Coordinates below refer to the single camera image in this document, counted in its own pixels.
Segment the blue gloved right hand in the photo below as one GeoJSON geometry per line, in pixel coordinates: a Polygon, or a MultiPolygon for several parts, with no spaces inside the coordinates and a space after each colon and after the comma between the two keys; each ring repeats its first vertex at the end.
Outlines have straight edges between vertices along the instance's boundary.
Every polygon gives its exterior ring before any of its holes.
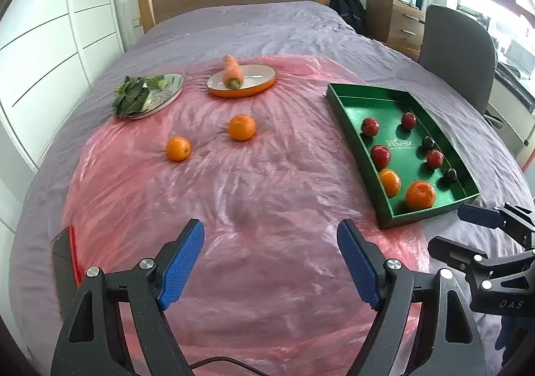
{"type": "Polygon", "coordinates": [[[502,351],[504,366],[520,347],[530,327],[523,318],[502,316],[502,328],[495,343],[495,350],[502,351]]]}

